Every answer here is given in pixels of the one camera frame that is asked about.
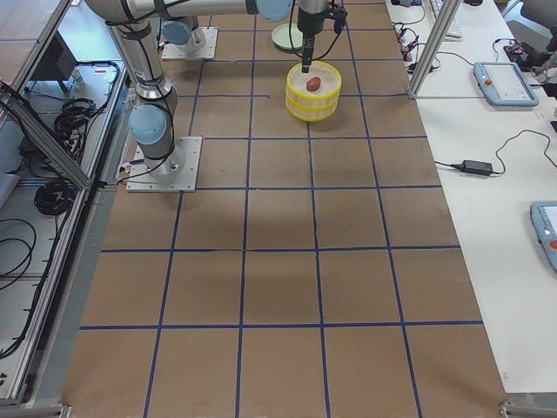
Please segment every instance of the cord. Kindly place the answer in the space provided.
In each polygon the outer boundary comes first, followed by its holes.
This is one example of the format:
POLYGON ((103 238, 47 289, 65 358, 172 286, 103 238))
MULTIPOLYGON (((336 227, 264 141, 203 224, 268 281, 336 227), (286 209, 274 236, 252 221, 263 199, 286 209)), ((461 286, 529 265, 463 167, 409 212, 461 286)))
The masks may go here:
POLYGON ((4 243, 7 243, 7 242, 19 242, 27 248, 27 253, 25 254, 25 257, 23 257, 23 259, 15 267, 13 267, 8 272, 0 273, 0 279, 3 279, 3 278, 6 278, 6 277, 10 276, 19 267, 25 265, 23 267, 23 270, 20 273, 18 273, 13 280, 9 281, 6 285, 3 285, 3 286, 0 287, 0 291, 4 290, 7 287, 10 287, 14 283, 16 283, 27 272, 27 269, 29 268, 29 265, 31 263, 33 250, 35 249, 35 244, 37 243, 37 230, 28 221, 26 221, 24 219, 19 219, 19 218, 0 219, 0 224, 5 223, 5 222, 19 222, 19 223, 23 223, 23 224, 27 225, 31 229, 31 232, 33 234, 33 239, 31 241, 31 243, 29 243, 28 241, 26 241, 24 239, 20 239, 20 238, 5 238, 5 239, 0 240, 0 245, 4 244, 4 243))
POLYGON ((58 245, 58 242, 60 240, 60 236, 61 236, 62 231, 64 229, 64 225, 67 222, 69 217, 70 217, 70 212, 67 212, 64 216, 64 220, 60 224, 59 228, 57 228, 57 230, 56 230, 56 235, 54 237, 54 240, 52 240, 52 247, 50 248, 49 258, 48 258, 48 261, 46 262, 46 266, 45 266, 43 275, 41 276, 41 279, 38 281, 37 286, 35 287, 35 292, 33 293, 33 299, 31 301, 31 306, 30 306, 29 309, 26 309, 27 320, 25 321, 25 324, 23 325, 23 330, 17 337, 14 337, 12 339, 13 342, 10 344, 9 347, 0 348, 0 360, 3 360, 7 357, 10 357, 12 354, 14 354, 17 351, 17 349, 21 346, 22 342, 25 341, 25 338, 27 336, 27 332, 29 331, 29 328, 30 328, 30 325, 31 325, 31 322, 32 322, 32 319, 33 319, 33 315, 34 315, 34 313, 37 309, 38 302, 40 301, 40 296, 41 296, 41 292, 43 291, 44 283, 45 283, 46 279, 48 278, 50 267, 52 266, 52 262, 54 261, 54 253, 57 249, 57 245, 58 245))
POLYGON ((520 43, 514 39, 513 37, 500 37, 497 38, 493 41, 493 43, 491 44, 492 49, 495 51, 495 62, 497 63, 499 61, 499 51, 497 51, 495 49, 495 45, 501 41, 509 41, 509 45, 512 45, 511 42, 514 42, 515 44, 520 45, 520 43))
POLYGON ((119 25, 125 25, 125 24, 137 24, 139 22, 141 22, 142 20, 146 19, 147 17, 151 17, 155 14, 158 14, 158 12, 160 10, 165 10, 167 15, 170 15, 168 13, 168 8, 172 7, 172 6, 176 6, 178 4, 182 4, 182 3, 186 3, 189 2, 190 0, 177 0, 175 2, 172 3, 168 3, 168 4, 164 4, 162 8, 155 8, 155 10, 150 11, 149 13, 145 13, 144 15, 140 16, 140 17, 136 17, 134 19, 130 19, 128 21, 125 22, 110 22, 110 21, 106 21, 106 25, 107 26, 119 26, 119 25))
POLYGON ((534 133, 536 135, 541 135, 542 137, 544 137, 545 139, 547 139, 547 145, 543 150, 543 155, 549 160, 549 162, 553 165, 553 167, 557 168, 557 164, 555 164, 555 162, 551 159, 551 157, 549 157, 549 155, 547 155, 547 150, 549 149, 549 146, 551 145, 551 138, 546 135, 545 133, 541 133, 541 132, 537 132, 537 131, 532 131, 530 129, 524 129, 522 131, 520 131, 519 133, 517 133, 516 135, 514 135, 513 137, 507 139, 503 145, 495 152, 495 157, 497 157, 497 159, 501 162, 501 165, 503 166, 503 171, 502 172, 495 172, 494 174, 505 174, 505 172, 507 172, 507 167, 505 166, 505 163, 503 162, 503 160, 501 159, 501 157, 499 156, 499 152, 505 148, 507 146, 507 144, 509 142, 511 142, 513 139, 516 139, 517 137, 519 137, 520 135, 522 135, 524 132, 530 132, 530 133, 534 133))
POLYGON ((54 179, 37 190, 33 203, 43 215, 57 216, 70 209, 75 198, 72 185, 65 179, 54 179))
POLYGON ((422 9, 422 11, 423 11, 423 15, 422 15, 422 17, 421 17, 420 19, 418 19, 418 20, 416 20, 416 21, 414 21, 414 22, 408 22, 408 23, 404 23, 404 22, 392 22, 392 24, 393 24, 393 25, 395 25, 395 24, 401 24, 402 26, 407 26, 407 25, 409 25, 409 24, 418 24, 418 23, 420 23, 421 21, 423 21, 423 20, 426 18, 426 8, 424 7, 423 4, 420 4, 419 6, 421 7, 421 9, 422 9))
POLYGON ((482 175, 482 176, 490 176, 492 174, 502 176, 503 174, 505 174, 507 172, 507 167, 505 166, 505 162, 500 157, 499 153, 503 150, 503 148, 505 148, 507 146, 507 144, 509 142, 516 139, 517 137, 519 137, 520 135, 522 135, 525 132, 530 132, 530 133, 533 133, 533 134, 536 134, 536 135, 540 135, 540 136, 547 139, 547 145, 543 150, 543 155, 549 160, 549 162, 552 164, 553 167, 557 168, 557 163, 555 163, 555 161, 553 161, 551 159, 551 157, 549 157, 549 155, 547 154, 547 150, 549 149, 549 146, 551 145, 551 138, 548 135, 546 135, 545 133, 532 131, 531 129, 524 129, 524 130, 520 131, 519 133, 517 133, 516 135, 512 136, 511 138, 506 139, 505 142, 503 143, 503 145, 500 146, 497 149, 497 151, 495 151, 495 157, 501 162, 501 165, 503 167, 503 170, 500 171, 500 172, 494 171, 491 163, 486 163, 486 162, 483 162, 483 161, 473 161, 473 160, 465 159, 464 161, 462 161, 461 164, 448 164, 448 163, 443 163, 443 162, 440 162, 440 161, 434 161, 434 162, 435 162, 435 164, 438 164, 438 165, 443 165, 445 167, 454 168, 454 169, 456 169, 460 172, 467 172, 467 173, 471 173, 471 174, 479 174, 479 175, 482 175))
POLYGON ((462 59, 462 60, 463 60, 464 62, 466 62, 467 64, 473 66, 473 63, 471 63, 471 62, 468 61, 466 58, 464 58, 464 57, 462 57, 461 55, 456 54, 456 53, 454 53, 454 52, 439 51, 439 52, 437 52, 437 53, 438 53, 438 54, 446 54, 446 55, 454 55, 454 56, 456 56, 456 57, 462 59))

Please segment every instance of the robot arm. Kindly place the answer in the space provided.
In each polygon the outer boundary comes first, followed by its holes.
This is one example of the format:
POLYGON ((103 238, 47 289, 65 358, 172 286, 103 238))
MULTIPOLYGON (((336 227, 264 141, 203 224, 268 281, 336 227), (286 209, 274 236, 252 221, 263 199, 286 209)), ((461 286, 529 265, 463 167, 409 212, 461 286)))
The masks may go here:
POLYGON ((309 72, 313 60, 315 35, 323 30, 325 19, 334 21, 338 35, 346 24, 344 7, 328 0, 299 0, 298 29, 304 34, 302 43, 302 72, 309 72))

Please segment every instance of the cardboard floor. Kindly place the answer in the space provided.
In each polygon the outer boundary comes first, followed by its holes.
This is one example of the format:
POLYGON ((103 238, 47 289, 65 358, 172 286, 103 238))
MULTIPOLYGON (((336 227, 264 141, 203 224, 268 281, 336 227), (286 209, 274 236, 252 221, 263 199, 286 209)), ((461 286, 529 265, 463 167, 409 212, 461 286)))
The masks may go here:
MULTIPOLYGON (((195 193, 117 191, 63 393, 84 417, 493 417, 505 399, 382 2, 346 2, 339 108, 285 109, 298 59, 212 17, 166 62, 195 193)), ((318 37, 325 50, 333 37, 318 37)))

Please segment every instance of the white desk surface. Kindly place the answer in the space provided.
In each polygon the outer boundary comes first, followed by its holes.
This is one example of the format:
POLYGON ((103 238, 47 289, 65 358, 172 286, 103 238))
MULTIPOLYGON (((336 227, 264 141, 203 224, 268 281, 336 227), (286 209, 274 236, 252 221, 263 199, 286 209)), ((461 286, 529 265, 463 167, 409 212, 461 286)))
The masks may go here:
MULTIPOLYGON (((393 21, 410 22, 421 16, 418 7, 389 3, 393 21)), ((510 37, 492 0, 477 8, 462 4, 457 20, 464 40, 444 42, 440 50, 472 62, 494 61, 493 40, 510 37)), ((424 22, 410 27, 425 41, 432 22, 428 12, 424 22)), ((498 111, 479 98, 472 67, 457 57, 440 58, 442 71, 428 76, 418 99, 435 159, 489 161, 499 170, 494 152, 507 138, 531 129, 550 136, 548 153, 557 160, 557 134, 549 124, 555 120, 557 101, 536 89, 540 105, 534 109, 498 111)), ((507 164, 507 173, 500 178, 439 169, 508 393, 557 392, 557 273, 548 265, 528 212, 534 201, 557 200, 557 169, 543 155, 546 144, 545 138, 530 133, 509 143, 500 153, 507 164)))
MULTIPOLYGON (((427 42, 427 37, 434 23, 428 4, 428 0, 424 0, 425 19, 418 24, 407 26, 419 35, 421 43, 427 42)), ((416 6, 411 8, 393 6, 390 1, 387 1, 387 8, 394 22, 415 22, 423 16, 422 9, 416 6)), ((457 10, 456 19, 464 33, 462 41, 443 42, 439 51, 454 52, 471 63, 494 62, 497 55, 492 49, 492 42, 495 39, 513 36, 493 0, 485 0, 481 6, 477 7, 465 3, 461 4, 457 10)), ((407 33, 406 38, 411 41, 413 35, 407 33)), ((499 60, 508 62, 507 56, 502 52, 504 44, 506 43, 501 41, 495 47, 500 53, 499 60)), ((441 62, 441 67, 426 78, 419 90, 419 98, 483 97, 473 76, 471 65, 452 55, 439 54, 437 58, 441 62)))

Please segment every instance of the wires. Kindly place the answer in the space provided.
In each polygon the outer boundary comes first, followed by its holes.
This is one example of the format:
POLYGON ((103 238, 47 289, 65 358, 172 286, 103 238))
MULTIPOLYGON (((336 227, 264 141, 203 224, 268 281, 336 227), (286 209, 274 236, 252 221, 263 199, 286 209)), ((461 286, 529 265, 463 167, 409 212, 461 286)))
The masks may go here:
POLYGON ((393 26, 394 26, 395 24, 401 24, 402 26, 408 26, 408 25, 410 25, 410 24, 419 24, 421 21, 423 21, 423 20, 426 18, 426 8, 424 7, 423 4, 420 4, 419 6, 420 6, 420 8, 421 8, 421 10, 422 10, 422 12, 423 12, 423 14, 421 15, 421 18, 420 18, 420 19, 418 19, 418 20, 416 20, 416 21, 414 21, 414 22, 408 22, 408 23, 405 23, 405 22, 392 22, 393 26))
POLYGON ((189 1, 190 1, 190 0, 177 0, 177 1, 172 2, 172 3, 163 4, 162 7, 155 7, 155 10, 150 11, 149 13, 145 13, 144 15, 142 15, 142 16, 140 16, 140 17, 132 18, 132 19, 130 19, 130 20, 128 20, 128 21, 125 21, 125 22, 109 22, 109 21, 106 21, 105 23, 106 23, 107 26, 119 26, 119 25, 125 25, 125 24, 137 24, 137 23, 141 22, 142 20, 146 19, 147 17, 151 17, 151 16, 153 16, 153 15, 155 15, 155 14, 158 14, 158 13, 159 13, 160 11, 162 11, 162 10, 164 11, 164 13, 165 13, 166 15, 169 16, 170 14, 168 13, 168 9, 169 9, 170 7, 176 6, 176 5, 178 5, 178 4, 186 3, 186 2, 189 2, 189 1))
POLYGON ((497 49, 495 48, 495 45, 498 44, 501 41, 509 41, 508 42, 509 45, 517 45, 517 47, 520 48, 520 42, 518 42, 513 37, 500 37, 498 39, 495 39, 493 41, 493 43, 491 44, 491 47, 492 47, 493 51, 495 52, 495 62, 496 63, 499 61, 499 51, 497 51, 497 49))
POLYGON ((18 218, 0 219, 0 224, 3 224, 3 223, 20 223, 20 224, 24 224, 24 225, 28 226, 29 229, 32 232, 33 239, 31 240, 30 243, 28 241, 24 240, 24 239, 21 239, 21 238, 0 239, 0 245, 7 244, 9 242, 18 242, 20 244, 23 244, 27 249, 27 253, 25 254, 23 259, 15 267, 13 267, 8 272, 0 273, 0 279, 5 279, 7 277, 10 277, 10 275, 13 274, 14 272, 16 272, 20 267, 23 267, 22 271, 17 273, 16 277, 14 279, 9 281, 7 284, 0 286, 0 291, 6 289, 7 287, 10 287, 11 285, 16 283, 18 280, 20 280, 25 275, 25 273, 27 272, 27 269, 29 268, 29 265, 31 263, 31 258, 32 258, 32 255, 33 255, 33 250, 35 249, 35 244, 37 243, 37 230, 35 229, 35 227, 32 224, 30 224, 26 220, 18 219, 18 218))
MULTIPOLYGON (((337 43, 337 41, 339 40, 340 34, 342 33, 343 28, 346 26, 346 11, 344 10, 344 8, 342 6, 337 6, 334 3, 334 0, 331 1, 331 5, 332 5, 332 15, 329 16, 329 18, 333 19, 335 21, 334 24, 334 31, 336 33, 334 39, 332 40, 331 44, 329 45, 329 47, 327 48, 327 50, 321 54, 320 56, 316 57, 313 59, 313 61, 319 61, 323 58, 325 58, 327 55, 329 55, 329 53, 332 50, 332 47, 337 43)), ((296 55, 296 57, 298 58, 303 58, 301 54, 299 54, 296 51, 296 48, 294 47, 294 41, 292 40, 292 20, 293 20, 293 16, 294 16, 294 8, 296 6, 296 2, 292 2, 292 8, 290 9, 290 17, 288 20, 288 38, 290 39, 290 47, 292 49, 292 52, 296 55)))
POLYGON ((509 142, 516 139, 517 137, 519 137, 520 135, 522 135, 525 132, 530 132, 530 133, 533 133, 535 135, 540 135, 540 136, 544 137, 545 139, 547 139, 547 145, 543 150, 543 155, 549 160, 549 162, 553 165, 553 167, 557 168, 557 164, 555 164, 555 162, 551 159, 551 157, 549 157, 549 155, 547 155, 547 150, 549 149, 549 146, 551 145, 551 138, 548 135, 546 135, 545 133, 532 131, 530 129, 524 129, 524 130, 520 131, 519 133, 517 133, 516 135, 514 135, 513 137, 507 139, 503 143, 503 145, 495 152, 495 157, 497 157, 497 159, 501 162, 501 165, 503 166, 503 170, 501 172, 496 172, 495 174, 502 175, 502 174, 505 174, 505 172, 507 172, 507 167, 505 166, 505 163, 503 162, 503 160, 499 156, 499 152, 501 152, 503 150, 503 148, 505 148, 509 142))
MULTIPOLYGON (((25 341, 25 338, 27 336, 27 332, 29 331, 31 322, 33 320, 33 315, 34 315, 35 311, 37 310, 38 302, 40 301, 40 296, 41 296, 41 292, 43 291, 44 283, 46 282, 46 280, 49 277, 50 267, 52 266, 52 263, 54 262, 54 254, 56 252, 58 242, 59 242, 60 237, 62 235, 64 225, 68 221, 69 217, 70 217, 70 212, 67 212, 65 214, 64 220, 62 221, 60 226, 57 226, 57 228, 56 228, 56 234, 54 236, 54 239, 52 240, 52 247, 50 248, 49 258, 48 258, 48 261, 46 262, 46 266, 44 268, 43 275, 41 276, 41 279, 38 281, 37 286, 35 287, 35 292, 33 293, 33 299, 31 301, 30 308, 26 309, 27 320, 25 321, 25 324, 23 325, 22 332, 17 337, 14 337, 12 339, 13 342, 10 344, 9 347, 0 348, 0 360, 3 360, 7 357, 10 357, 12 354, 14 354, 17 351, 17 349, 21 346, 22 342, 25 341)), ((37 235, 36 235, 35 228, 33 228, 33 232, 35 233, 34 237, 36 237, 37 235)))
POLYGON ((76 189, 65 179, 54 179, 41 186, 33 203, 43 215, 58 216, 71 208, 76 189))
POLYGON ((533 133, 535 135, 540 135, 540 136, 544 137, 545 139, 547 139, 547 145, 543 150, 543 155, 549 160, 549 162, 552 164, 553 167, 557 168, 557 163, 555 163, 555 161, 553 161, 551 159, 551 157, 549 157, 549 155, 547 154, 547 150, 549 149, 549 146, 551 145, 551 138, 548 135, 546 135, 545 133, 532 131, 531 129, 524 129, 524 130, 520 131, 519 133, 517 133, 516 135, 512 136, 511 138, 506 139, 505 142, 503 143, 503 145, 500 146, 497 149, 497 151, 495 151, 495 157, 500 161, 501 165, 503 166, 503 170, 500 171, 500 172, 494 171, 493 168, 492 168, 491 163, 486 163, 486 162, 483 162, 483 161, 472 161, 472 160, 467 160, 467 159, 462 161, 462 164, 448 164, 448 163, 443 163, 443 162, 440 162, 440 161, 435 161, 435 164, 443 165, 445 167, 451 167, 451 168, 454 168, 456 170, 459 170, 460 172, 467 172, 467 173, 471 173, 471 174, 479 174, 479 175, 482 175, 482 176, 490 176, 492 174, 502 176, 503 174, 505 174, 507 172, 507 167, 505 166, 505 162, 500 157, 499 153, 503 150, 503 148, 505 148, 507 146, 507 144, 509 142, 516 139, 517 137, 519 137, 520 135, 522 135, 525 132, 533 133))
POLYGON ((466 58, 462 57, 461 55, 454 53, 454 52, 447 52, 447 51, 439 51, 437 52, 438 54, 446 54, 446 55, 454 55, 458 58, 460 58, 461 60, 463 60, 465 63, 467 63, 468 65, 471 65, 473 67, 473 63, 471 63, 470 61, 468 61, 466 58))

